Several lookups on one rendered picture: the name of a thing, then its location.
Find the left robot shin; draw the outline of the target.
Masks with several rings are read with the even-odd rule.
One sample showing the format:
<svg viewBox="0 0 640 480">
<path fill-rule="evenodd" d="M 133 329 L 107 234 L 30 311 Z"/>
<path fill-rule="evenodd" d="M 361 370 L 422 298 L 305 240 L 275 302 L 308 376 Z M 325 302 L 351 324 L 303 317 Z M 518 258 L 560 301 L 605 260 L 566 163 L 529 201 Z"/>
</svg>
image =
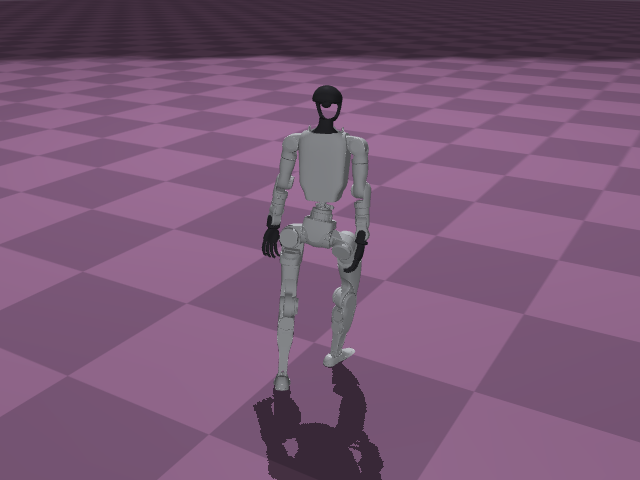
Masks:
<svg viewBox="0 0 640 480">
<path fill-rule="evenodd" d="M 288 356 L 294 334 L 294 315 L 291 315 L 291 317 L 283 317 L 283 309 L 284 296 L 281 296 L 277 327 L 277 344 L 279 349 L 278 376 L 280 376 L 283 371 L 287 377 Z"/>
</svg>

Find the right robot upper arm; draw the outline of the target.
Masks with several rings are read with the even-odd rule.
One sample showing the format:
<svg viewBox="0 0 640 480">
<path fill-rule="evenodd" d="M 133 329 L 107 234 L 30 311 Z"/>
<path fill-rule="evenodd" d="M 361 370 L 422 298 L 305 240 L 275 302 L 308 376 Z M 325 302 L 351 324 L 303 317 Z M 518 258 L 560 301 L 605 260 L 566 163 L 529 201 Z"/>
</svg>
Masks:
<svg viewBox="0 0 640 480">
<path fill-rule="evenodd" d="M 351 194 L 355 198 L 363 198 L 364 187 L 367 184 L 369 146 L 367 141 L 360 137 L 347 135 L 346 139 L 348 151 L 353 155 Z"/>
</svg>

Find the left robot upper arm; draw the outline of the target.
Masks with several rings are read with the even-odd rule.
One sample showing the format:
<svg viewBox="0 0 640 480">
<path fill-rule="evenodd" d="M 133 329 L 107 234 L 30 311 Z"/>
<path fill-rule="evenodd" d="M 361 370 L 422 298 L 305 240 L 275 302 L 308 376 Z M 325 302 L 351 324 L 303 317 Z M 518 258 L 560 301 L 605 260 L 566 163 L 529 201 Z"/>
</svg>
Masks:
<svg viewBox="0 0 640 480">
<path fill-rule="evenodd" d="M 297 159 L 297 150 L 299 150 L 299 138 L 302 133 L 293 133 L 287 136 L 282 143 L 282 153 L 280 160 L 280 174 L 277 187 L 289 190 L 292 188 L 294 178 L 291 174 Z"/>
</svg>

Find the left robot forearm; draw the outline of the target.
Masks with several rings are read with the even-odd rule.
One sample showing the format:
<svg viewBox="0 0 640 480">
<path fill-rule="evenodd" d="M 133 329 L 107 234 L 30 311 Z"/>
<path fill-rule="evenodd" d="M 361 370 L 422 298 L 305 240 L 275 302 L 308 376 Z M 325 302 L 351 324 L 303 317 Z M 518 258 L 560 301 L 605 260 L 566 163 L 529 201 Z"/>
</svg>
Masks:
<svg viewBox="0 0 640 480">
<path fill-rule="evenodd" d="M 269 215 L 272 216 L 271 225 L 279 225 L 280 224 L 281 216 L 284 213 L 285 201 L 286 201 L 286 198 L 288 196 L 288 192 L 285 189 L 277 187 L 279 174 L 278 174 L 278 176 L 276 178 L 276 182 L 275 182 L 275 185 L 274 185 L 274 190 L 273 190 L 273 194 L 272 194 L 273 198 L 272 198 L 272 202 L 271 202 L 271 206 L 269 208 L 269 214 L 268 214 L 268 216 Z M 268 216 L 267 216 L 267 219 L 268 219 Z"/>
</svg>

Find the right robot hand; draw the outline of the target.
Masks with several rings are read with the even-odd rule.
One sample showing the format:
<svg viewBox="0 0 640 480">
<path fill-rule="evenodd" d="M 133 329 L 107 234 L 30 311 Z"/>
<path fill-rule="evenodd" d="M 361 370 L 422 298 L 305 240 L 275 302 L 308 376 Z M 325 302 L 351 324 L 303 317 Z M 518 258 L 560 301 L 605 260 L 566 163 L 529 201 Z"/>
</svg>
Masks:
<svg viewBox="0 0 640 480">
<path fill-rule="evenodd" d="M 357 237 L 355 240 L 355 243 L 357 243 L 357 249 L 354 255 L 354 260 L 352 265 L 349 268 L 344 268 L 344 272 L 346 273 L 350 273 L 352 271 L 354 271 L 357 267 L 359 262 L 361 261 L 362 257 L 363 257 L 363 253 L 364 253 L 364 249 L 365 249 L 365 245 L 368 244 L 367 241 L 365 241 L 365 236 L 366 233 L 363 230 L 358 231 L 357 233 Z"/>
</svg>

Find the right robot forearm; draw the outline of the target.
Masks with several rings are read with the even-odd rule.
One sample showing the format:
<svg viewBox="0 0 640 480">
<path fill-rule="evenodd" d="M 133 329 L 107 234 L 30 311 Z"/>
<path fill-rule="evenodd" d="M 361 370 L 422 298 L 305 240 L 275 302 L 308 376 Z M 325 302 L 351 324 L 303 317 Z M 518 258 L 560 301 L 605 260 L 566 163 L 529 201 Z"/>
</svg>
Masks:
<svg viewBox="0 0 640 480">
<path fill-rule="evenodd" d="M 363 200 L 357 200 L 354 202 L 355 208 L 355 226 L 356 232 L 355 237 L 357 237 L 357 233 L 360 230 L 363 230 L 366 233 L 365 241 L 368 240 L 370 236 L 370 232 L 368 227 L 370 225 L 370 216 L 369 216 L 369 207 L 370 207 L 370 199 L 371 199 L 371 186 L 367 183 L 364 187 L 364 196 Z"/>
</svg>

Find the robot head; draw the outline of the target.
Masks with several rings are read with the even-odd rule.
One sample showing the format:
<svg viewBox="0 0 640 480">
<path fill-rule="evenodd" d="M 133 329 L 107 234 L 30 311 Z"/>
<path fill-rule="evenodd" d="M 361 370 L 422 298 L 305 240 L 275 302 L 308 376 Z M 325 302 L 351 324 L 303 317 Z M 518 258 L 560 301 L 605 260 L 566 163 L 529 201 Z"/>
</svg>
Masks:
<svg viewBox="0 0 640 480">
<path fill-rule="evenodd" d="M 333 127 L 333 122 L 338 118 L 340 114 L 342 99 L 343 98 L 340 91 L 333 86 L 324 85 L 316 89 L 313 94 L 312 100 L 316 103 L 317 111 L 320 118 L 318 126 L 310 132 L 318 134 L 338 133 L 338 131 L 336 131 Z M 324 108 L 329 108 L 331 104 L 337 104 L 338 108 L 336 115 L 330 119 L 325 118 L 322 114 L 320 104 Z"/>
</svg>

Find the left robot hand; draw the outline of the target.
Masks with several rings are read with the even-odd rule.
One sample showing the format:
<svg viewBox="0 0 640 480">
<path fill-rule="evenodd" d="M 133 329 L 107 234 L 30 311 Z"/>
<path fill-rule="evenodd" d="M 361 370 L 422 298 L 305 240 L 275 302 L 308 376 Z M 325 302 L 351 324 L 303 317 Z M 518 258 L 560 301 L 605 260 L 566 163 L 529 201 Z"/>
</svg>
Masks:
<svg viewBox="0 0 640 480">
<path fill-rule="evenodd" d="M 278 230 L 278 228 L 280 228 L 280 224 L 279 225 L 271 225 L 271 223 L 272 223 L 272 216 L 269 215 L 268 219 L 267 219 L 267 225 L 266 225 L 268 227 L 268 229 L 266 230 L 266 232 L 264 234 L 264 237 L 263 237 L 262 252 L 263 252 L 263 254 L 265 256 L 268 255 L 268 257 L 272 256 L 273 258 L 275 258 L 274 253 L 273 253 L 273 244 L 274 244 L 274 251 L 275 251 L 276 255 L 280 257 L 280 254 L 278 253 L 278 250 L 277 250 L 277 242 L 278 242 L 278 240 L 280 238 L 279 230 Z M 279 240 L 279 242 L 280 242 L 280 240 Z M 269 253 L 269 245 L 270 245 L 270 253 L 271 253 L 271 255 Z M 282 244 L 281 244 L 281 246 L 282 246 Z M 266 247 L 266 252 L 265 252 L 265 247 Z"/>
</svg>

